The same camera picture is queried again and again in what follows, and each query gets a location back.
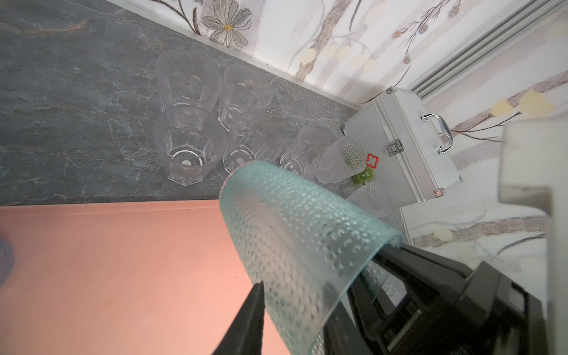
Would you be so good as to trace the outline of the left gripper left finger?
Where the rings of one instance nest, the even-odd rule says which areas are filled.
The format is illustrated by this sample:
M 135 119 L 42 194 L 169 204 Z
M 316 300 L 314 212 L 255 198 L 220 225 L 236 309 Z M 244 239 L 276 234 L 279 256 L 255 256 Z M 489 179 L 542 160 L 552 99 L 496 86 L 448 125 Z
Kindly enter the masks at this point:
M 253 285 L 213 355 L 261 354 L 265 317 L 263 282 Z

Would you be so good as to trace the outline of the pink rectangular tray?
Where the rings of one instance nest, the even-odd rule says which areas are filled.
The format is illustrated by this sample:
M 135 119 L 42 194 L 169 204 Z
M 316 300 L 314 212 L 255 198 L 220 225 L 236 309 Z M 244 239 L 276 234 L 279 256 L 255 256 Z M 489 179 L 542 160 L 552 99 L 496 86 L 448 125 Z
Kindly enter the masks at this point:
M 3 354 L 210 354 L 251 291 L 217 201 L 1 209 Z

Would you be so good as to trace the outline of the blue translucent cup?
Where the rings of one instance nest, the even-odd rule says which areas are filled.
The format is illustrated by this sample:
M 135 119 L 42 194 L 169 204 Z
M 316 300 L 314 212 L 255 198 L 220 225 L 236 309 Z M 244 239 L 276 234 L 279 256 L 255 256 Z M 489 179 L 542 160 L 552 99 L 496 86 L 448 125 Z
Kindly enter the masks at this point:
M 3 285 L 9 278 L 15 263 L 14 251 L 9 242 L 0 239 L 0 285 Z

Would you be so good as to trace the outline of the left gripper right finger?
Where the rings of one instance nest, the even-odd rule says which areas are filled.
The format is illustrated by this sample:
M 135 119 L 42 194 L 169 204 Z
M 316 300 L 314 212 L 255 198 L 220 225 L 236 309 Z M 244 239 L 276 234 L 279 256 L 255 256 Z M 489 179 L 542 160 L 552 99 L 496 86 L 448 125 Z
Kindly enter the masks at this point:
M 400 280 L 393 302 L 363 275 L 323 330 L 326 354 L 546 354 L 541 301 L 489 263 L 475 269 L 409 245 L 384 246 L 374 266 Z

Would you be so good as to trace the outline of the teal textured cup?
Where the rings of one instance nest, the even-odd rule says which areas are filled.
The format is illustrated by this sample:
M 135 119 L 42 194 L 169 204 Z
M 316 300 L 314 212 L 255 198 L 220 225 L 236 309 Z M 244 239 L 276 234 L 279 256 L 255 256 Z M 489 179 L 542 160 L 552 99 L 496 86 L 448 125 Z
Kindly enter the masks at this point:
M 246 273 L 291 354 L 309 354 L 356 277 L 400 231 L 327 189 L 264 161 L 223 183 L 220 211 Z

